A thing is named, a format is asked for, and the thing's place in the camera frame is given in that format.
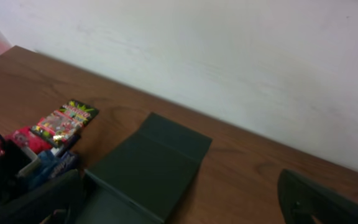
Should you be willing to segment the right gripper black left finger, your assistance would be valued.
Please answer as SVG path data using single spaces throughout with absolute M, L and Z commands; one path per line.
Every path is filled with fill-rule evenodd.
M 56 177 L 0 207 L 0 223 L 41 223 L 56 210 L 66 210 L 64 223 L 74 223 L 83 205 L 83 182 L 76 169 Z

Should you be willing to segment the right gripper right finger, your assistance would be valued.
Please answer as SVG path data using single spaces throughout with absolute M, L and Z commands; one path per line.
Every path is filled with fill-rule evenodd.
M 357 203 L 295 171 L 281 171 L 277 191 L 286 223 L 358 223 Z

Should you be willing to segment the long blue cookie pack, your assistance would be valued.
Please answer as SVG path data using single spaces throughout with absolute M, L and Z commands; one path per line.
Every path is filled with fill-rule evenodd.
M 43 151 L 38 156 L 41 163 L 26 180 L 28 190 L 36 189 L 48 181 L 50 174 L 59 163 L 59 159 L 51 151 Z

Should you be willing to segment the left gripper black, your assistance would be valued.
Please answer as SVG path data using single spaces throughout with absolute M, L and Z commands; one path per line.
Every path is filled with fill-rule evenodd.
M 40 159 L 28 148 L 20 148 L 13 141 L 2 142 L 0 155 L 0 206 L 25 192 L 22 180 L 39 165 Z

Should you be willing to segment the dark green lidded box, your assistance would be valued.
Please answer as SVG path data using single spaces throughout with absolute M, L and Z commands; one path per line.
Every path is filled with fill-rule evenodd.
M 150 114 L 86 170 L 89 196 L 77 223 L 167 223 L 211 143 L 203 134 Z

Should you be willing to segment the Haribo candy bag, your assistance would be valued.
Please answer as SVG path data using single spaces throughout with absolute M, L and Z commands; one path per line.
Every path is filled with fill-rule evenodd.
M 53 147 L 60 147 L 82 132 L 98 114 L 99 109 L 78 100 L 70 100 L 43 117 L 30 131 Z

